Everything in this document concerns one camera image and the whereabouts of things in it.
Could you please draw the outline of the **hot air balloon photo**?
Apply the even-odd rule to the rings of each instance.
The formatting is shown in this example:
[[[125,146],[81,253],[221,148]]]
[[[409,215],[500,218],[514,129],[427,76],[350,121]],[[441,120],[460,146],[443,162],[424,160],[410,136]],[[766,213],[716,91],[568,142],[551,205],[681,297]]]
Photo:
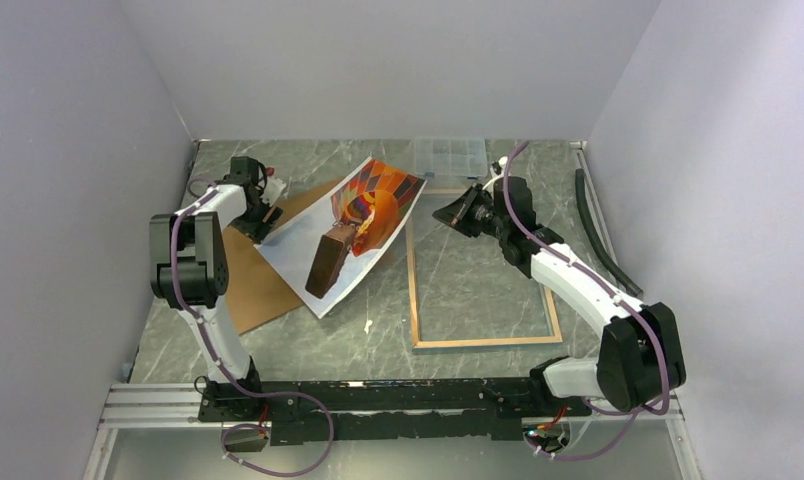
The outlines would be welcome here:
[[[308,309],[322,318],[391,246],[426,183],[370,157],[276,228],[258,251]]]

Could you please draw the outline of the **brown backing board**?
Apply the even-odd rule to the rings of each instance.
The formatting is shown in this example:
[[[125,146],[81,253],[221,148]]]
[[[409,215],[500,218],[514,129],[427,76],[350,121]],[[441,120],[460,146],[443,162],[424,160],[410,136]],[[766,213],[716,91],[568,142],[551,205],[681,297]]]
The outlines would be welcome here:
[[[335,226],[321,237],[309,256],[309,276],[301,281],[311,299],[328,294],[337,282],[355,230]],[[257,251],[256,245],[232,226],[223,231],[229,283],[225,300],[237,332],[244,334],[303,305],[288,283]]]

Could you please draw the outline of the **blue picture frame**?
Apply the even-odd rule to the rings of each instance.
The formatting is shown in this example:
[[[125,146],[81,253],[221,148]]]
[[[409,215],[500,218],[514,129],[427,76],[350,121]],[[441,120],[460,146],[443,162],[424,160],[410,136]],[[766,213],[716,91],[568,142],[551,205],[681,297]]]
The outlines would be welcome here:
[[[465,238],[433,211],[463,194],[426,190],[405,227],[412,348],[418,352],[507,349],[563,341],[550,289],[504,260],[496,241]]]

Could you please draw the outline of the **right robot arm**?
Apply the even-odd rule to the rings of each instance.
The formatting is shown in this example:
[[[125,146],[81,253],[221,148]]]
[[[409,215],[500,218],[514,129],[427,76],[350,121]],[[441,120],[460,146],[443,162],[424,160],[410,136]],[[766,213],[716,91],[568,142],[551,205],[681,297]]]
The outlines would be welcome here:
[[[508,264],[563,299],[598,338],[594,357],[566,356],[531,371],[538,380],[527,391],[533,410],[553,414],[571,397],[602,399],[623,414],[669,409],[672,391],[686,380],[674,313],[616,287],[539,223],[524,179],[475,184],[432,216],[468,238],[494,238]]]

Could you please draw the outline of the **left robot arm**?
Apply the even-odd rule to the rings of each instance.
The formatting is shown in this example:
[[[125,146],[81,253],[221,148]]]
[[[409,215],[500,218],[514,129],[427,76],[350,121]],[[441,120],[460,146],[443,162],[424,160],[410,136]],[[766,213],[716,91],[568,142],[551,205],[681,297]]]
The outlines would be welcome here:
[[[231,158],[227,174],[205,185],[188,206],[150,219],[150,286],[193,331],[207,363],[207,394],[225,394],[225,407],[250,420],[262,411],[265,394],[226,304],[223,232],[233,227],[261,244],[282,216],[276,203],[287,185],[248,156]]]

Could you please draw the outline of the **clear plastic organizer box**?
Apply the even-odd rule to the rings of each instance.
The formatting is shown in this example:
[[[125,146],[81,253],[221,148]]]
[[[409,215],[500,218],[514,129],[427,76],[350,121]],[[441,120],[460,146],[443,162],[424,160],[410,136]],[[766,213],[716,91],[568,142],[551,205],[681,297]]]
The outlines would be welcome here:
[[[472,137],[414,139],[414,169],[428,177],[482,178],[489,175],[485,140]]]

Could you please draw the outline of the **black base bar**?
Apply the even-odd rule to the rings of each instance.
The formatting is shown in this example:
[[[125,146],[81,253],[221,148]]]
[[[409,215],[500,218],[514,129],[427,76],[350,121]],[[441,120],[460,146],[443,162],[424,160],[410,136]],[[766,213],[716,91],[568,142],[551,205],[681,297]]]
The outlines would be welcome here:
[[[344,440],[485,436],[520,439],[556,416],[587,417],[577,397],[553,396],[529,377],[250,381],[252,398],[212,381],[200,389],[202,423],[269,422],[273,445]]]

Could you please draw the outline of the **aluminium rail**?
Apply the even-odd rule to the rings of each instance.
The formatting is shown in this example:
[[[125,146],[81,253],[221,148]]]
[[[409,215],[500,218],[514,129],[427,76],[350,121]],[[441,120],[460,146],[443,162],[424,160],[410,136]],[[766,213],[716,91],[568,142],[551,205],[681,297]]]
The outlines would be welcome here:
[[[249,420],[201,419],[202,394],[191,383],[118,383],[110,387],[102,409],[100,425],[105,428],[188,428],[231,427]],[[639,421],[685,420],[681,405],[674,395],[671,409],[664,416],[641,413]],[[460,415],[460,409],[389,410],[388,413],[425,415]]]

